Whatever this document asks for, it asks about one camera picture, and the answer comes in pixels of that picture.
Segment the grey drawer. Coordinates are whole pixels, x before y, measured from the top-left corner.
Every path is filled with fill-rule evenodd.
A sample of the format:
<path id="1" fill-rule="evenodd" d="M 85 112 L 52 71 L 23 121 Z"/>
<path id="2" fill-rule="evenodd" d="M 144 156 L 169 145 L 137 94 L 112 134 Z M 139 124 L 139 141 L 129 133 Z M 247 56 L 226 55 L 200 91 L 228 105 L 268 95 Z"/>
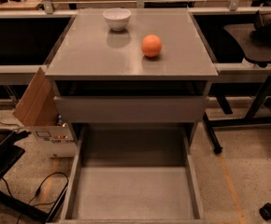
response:
<path id="1" fill-rule="evenodd" d="M 201 120 L 208 99 L 194 97 L 54 97 L 63 120 L 83 123 L 181 123 Z"/>
<path id="2" fill-rule="evenodd" d="M 83 128 L 59 224 L 207 224 L 185 129 Z"/>

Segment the grey drawer cabinet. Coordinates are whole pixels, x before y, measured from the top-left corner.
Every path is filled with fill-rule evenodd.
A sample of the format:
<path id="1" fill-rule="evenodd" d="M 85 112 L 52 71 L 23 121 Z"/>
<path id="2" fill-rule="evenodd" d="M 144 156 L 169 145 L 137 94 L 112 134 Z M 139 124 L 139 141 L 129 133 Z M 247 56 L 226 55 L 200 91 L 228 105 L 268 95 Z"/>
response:
<path id="1" fill-rule="evenodd" d="M 147 35 L 162 41 L 149 58 L 141 49 Z M 184 8 L 135 8 L 126 30 L 113 32 L 100 9 L 75 17 L 46 73 L 59 97 L 207 98 L 218 73 Z M 196 122 L 181 122 L 192 138 Z"/>

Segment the grey top drawer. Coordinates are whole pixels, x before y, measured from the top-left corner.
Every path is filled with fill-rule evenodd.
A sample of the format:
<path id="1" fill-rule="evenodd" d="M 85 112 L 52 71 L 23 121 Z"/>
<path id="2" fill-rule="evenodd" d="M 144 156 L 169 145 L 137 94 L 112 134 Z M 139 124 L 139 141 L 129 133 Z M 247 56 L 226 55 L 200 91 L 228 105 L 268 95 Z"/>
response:
<path id="1" fill-rule="evenodd" d="M 54 97 L 63 120 L 83 123 L 181 123 L 201 120 L 208 99 L 194 97 Z"/>

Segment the orange fruit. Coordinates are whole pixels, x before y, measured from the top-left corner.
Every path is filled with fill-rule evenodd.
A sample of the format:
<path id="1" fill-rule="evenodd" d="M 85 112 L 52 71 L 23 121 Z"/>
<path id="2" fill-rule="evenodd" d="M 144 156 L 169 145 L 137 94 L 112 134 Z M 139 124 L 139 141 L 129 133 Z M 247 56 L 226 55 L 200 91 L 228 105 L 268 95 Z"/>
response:
<path id="1" fill-rule="evenodd" d="M 161 52 L 162 41 L 157 35 L 147 35 L 142 40 L 141 49 L 145 56 L 153 58 Z"/>

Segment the white ceramic bowl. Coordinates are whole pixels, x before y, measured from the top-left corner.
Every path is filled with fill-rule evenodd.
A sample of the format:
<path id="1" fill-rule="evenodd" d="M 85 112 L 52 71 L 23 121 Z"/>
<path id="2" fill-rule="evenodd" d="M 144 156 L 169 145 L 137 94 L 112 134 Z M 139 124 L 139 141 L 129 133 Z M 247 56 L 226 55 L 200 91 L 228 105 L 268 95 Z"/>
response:
<path id="1" fill-rule="evenodd" d="M 122 31 L 128 25 L 131 15 L 127 8 L 110 8 L 103 12 L 108 27 L 113 31 Z"/>

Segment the brown cardboard box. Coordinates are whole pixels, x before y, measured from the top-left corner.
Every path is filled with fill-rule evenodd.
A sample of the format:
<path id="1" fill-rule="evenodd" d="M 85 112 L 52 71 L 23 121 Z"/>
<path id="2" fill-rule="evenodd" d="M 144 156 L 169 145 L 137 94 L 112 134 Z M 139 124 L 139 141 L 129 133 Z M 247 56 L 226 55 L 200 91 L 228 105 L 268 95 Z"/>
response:
<path id="1" fill-rule="evenodd" d="M 53 87 L 41 68 L 37 70 L 16 105 L 13 116 L 31 131 L 36 143 L 50 158 L 75 155 L 75 139 L 61 119 L 54 103 Z"/>

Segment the black office chair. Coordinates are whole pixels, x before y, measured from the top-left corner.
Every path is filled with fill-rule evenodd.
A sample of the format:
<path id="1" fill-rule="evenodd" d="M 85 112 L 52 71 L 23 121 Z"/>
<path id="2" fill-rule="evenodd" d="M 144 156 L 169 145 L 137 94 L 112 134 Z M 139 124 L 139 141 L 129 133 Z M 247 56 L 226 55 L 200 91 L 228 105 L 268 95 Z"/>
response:
<path id="1" fill-rule="evenodd" d="M 271 63 L 271 12 L 258 10 L 254 23 L 229 24 L 224 30 L 236 41 L 249 63 Z"/>

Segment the black caster wheel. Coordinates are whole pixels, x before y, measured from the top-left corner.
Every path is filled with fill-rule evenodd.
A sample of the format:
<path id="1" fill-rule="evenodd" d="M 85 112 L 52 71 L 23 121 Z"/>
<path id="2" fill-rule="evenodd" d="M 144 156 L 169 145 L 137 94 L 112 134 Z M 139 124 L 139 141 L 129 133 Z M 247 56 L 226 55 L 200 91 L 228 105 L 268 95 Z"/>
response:
<path id="1" fill-rule="evenodd" d="M 261 207 L 259 213 L 264 220 L 271 220 L 271 203 L 266 203 Z"/>

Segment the black stand frame left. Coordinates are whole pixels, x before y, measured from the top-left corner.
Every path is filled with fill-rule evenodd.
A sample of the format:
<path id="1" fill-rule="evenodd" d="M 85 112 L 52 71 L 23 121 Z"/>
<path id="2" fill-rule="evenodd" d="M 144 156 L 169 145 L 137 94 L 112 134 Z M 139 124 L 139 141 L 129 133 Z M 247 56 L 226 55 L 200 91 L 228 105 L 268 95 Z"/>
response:
<path id="1" fill-rule="evenodd" d="M 23 148 L 16 146 L 15 143 L 29 135 L 30 132 L 27 131 L 16 132 L 9 129 L 0 129 L 0 180 L 4 180 L 4 175 L 25 152 Z M 8 194 L 5 194 L 0 190 L 0 203 L 19 212 L 21 215 L 28 216 L 34 221 L 38 221 L 41 224 L 47 224 L 53 221 L 61 207 L 67 186 L 68 184 L 64 185 L 64 188 L 55 201 L 52 203 L 46 203 L 46 205 L 51 205 L 49 212 L 37 209 L 38 206 L 41 206 L 41 203 L 31 205 L 31 202 L 39 194 L 40 189 L 37 189 L 36 195 L 29 203 L 24 203 L 13 197 L 9 187 L 7 187 Z"/>

